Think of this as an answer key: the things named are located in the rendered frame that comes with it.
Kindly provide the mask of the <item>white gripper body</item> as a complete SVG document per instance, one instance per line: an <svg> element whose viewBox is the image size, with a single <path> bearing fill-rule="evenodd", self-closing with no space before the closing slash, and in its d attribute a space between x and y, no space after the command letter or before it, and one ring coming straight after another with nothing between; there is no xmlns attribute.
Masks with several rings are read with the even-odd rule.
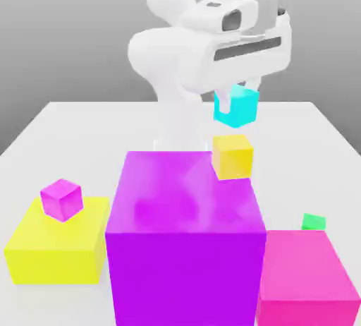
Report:
<svg viewBox="0 0 361 326"><path fill-rule="evenodd" d="M197 74L197 90L206 93L283 71L290 63L291 47L290 17L281 14L264 38L229 42L210 50Z"/></svg>

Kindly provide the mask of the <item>small cyan cube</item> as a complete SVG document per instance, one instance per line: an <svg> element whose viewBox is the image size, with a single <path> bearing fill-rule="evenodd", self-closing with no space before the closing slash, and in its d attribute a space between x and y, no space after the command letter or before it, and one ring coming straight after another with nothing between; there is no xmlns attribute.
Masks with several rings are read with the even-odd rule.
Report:
<svg viewBox="0 0 361 326"><path fill-rule="evenodd" d="M231 128L240 128L255 121L258 101L258 91L247 89L243 85L233 85L230 111L227 114L221 111L219 97L214 93L214 119Z"/></svg>

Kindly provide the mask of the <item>small orange cube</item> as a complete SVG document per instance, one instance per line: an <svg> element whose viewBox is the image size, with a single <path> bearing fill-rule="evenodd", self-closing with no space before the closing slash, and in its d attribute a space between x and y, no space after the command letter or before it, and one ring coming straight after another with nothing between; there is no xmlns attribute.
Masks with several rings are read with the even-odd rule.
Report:
<svg viewBox="0 0 361 326"><path fill-rule="evenodd" d="M249 179L254 148L245 135L213 137L212 166L219 180Z"/></svg>

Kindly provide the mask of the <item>small green cube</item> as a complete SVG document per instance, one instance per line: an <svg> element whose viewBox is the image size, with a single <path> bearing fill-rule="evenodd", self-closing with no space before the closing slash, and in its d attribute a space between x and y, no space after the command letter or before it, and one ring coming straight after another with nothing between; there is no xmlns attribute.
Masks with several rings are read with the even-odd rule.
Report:
<svg viewBox="0 0 361 326"><path fill-rule="evenodd" d="M302 230L325 230L326 228L326 218L313 215L310 213L304 213L302 218Z"/></svg>

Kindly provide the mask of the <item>small magenta cube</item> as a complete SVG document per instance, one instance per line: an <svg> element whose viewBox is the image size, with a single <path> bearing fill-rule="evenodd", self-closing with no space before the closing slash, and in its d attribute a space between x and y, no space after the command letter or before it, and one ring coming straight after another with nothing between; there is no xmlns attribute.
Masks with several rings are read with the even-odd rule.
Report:
<svg viewBox="0 0 361 326"><path fill-rule="evenodd" d="M79 213L84 205L81 187L59 179L40 191L44 213L60 222L66 222Z"/></svg>

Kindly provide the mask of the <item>large purple box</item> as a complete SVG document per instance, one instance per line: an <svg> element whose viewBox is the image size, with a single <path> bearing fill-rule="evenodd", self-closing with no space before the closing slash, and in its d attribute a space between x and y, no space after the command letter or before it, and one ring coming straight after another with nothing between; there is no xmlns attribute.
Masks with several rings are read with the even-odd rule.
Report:
<svg viewBox="0 0 361 326"><path fill-rule="evenodd" d="M105 237L116 326L254 326L265 225L209 152L128 152Z"/></svg>

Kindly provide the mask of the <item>large pink box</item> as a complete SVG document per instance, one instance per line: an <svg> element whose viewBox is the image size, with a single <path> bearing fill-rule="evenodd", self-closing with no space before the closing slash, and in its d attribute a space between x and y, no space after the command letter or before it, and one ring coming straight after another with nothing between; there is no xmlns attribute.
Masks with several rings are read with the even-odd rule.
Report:
<svg viewBox="0 0 361 326"><path fill-rule="evenodd" d="M324 231L268 231L257 326L354 326L360 306Z"/></svg>

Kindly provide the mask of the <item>large yellow box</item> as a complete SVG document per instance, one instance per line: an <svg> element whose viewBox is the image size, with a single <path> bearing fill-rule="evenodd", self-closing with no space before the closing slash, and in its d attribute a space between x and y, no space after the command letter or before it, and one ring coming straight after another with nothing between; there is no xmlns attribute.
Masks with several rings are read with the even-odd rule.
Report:
<svg viewBox="0 0 361 326"><path fill-rule="evenodd" d="M46 215L35 198L4 248L14 284L97 284L106 257L106 197L86 197L66 222Z"/></svg>

